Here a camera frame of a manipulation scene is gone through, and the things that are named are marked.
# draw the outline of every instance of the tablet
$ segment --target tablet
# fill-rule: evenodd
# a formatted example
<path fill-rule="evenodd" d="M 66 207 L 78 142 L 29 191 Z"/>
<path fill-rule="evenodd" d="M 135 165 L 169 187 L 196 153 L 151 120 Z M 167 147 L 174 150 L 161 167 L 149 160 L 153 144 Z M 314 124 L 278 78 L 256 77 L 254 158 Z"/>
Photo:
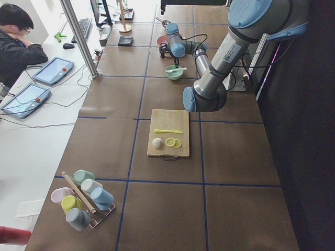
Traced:
<path fill-rule="evenodd" d="M 41 87 L 33 82 L 22 89 L 9 102 L 7 102 L 1 111 L 13 115 L 18 119 L 24 119 L 40 107 L 51 94 L 49 89 Z"/>
<path fill-rule="evenodd" d="M 32 78 L 47 85 L 54 85 L 64 78 L 73 66 L 73 62 L 55 57 L 35 73 Z"/>

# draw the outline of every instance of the black curtain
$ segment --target black curtain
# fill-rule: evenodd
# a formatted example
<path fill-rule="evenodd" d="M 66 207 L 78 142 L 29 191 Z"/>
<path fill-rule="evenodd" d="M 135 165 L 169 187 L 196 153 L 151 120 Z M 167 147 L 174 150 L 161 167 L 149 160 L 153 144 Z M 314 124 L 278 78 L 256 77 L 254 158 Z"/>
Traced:
<path fill-rule="evenodd" d="M 258 102 L 300 250 L 334 251 L 335 2 L 311 1 L 309 22 Z"/>

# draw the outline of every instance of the man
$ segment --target man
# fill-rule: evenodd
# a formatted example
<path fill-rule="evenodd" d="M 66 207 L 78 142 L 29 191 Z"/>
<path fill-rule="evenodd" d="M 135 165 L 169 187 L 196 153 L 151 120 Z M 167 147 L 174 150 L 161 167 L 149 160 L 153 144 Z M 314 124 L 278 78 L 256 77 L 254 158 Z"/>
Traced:
<path fill-rule="evenodd" d="M 0 7 L 0 82 L 7 91 L 27 65 L 48 60 L 41 45 L 25 38 L 33 28 L 30 16 L 17 5 Z"/>

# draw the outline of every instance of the wooden cup rack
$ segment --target wooden cup rack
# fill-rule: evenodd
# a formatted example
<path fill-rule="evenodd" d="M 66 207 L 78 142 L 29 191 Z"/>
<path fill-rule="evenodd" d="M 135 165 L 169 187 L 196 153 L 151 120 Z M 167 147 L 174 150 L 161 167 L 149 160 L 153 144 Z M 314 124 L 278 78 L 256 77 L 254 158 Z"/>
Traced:
<path fill-rule="evenodd" d="M 115 205 L 112 204 L 107 210 L 105 210 L 106 212 L 99 211 L 93 206 L 94 202 L 91 199 L 88 200 L 86 198 L 86 196 L 84 195 L 83 191 L 80 188 L 80 185 L 77 184 L 77 182 L 71 175 L 68 175 L 66 172 L 62 172 L 62 176 L 69 183 L 69 185 L 72 188 L 72 191 L 85 204 L 85 206 L 87 207 L 87 211 L 91 213 L 91 215 L 94 217 L 90 222 L 90 227 L 92 229 L 98 226 L 101 223 L 101 221 L 103 221 L 116 208 Z"/>

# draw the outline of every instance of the red object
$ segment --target red object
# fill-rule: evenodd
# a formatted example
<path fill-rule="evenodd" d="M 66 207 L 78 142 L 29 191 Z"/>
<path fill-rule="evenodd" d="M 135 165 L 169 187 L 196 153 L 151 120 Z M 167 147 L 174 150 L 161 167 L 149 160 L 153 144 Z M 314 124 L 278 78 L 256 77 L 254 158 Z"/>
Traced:
<path fill-rule="evenodd" d="M 23 246 L 28 243 L 30 236 L 31 232 L 28 230 L 0 226 L 0 244 Z"/>

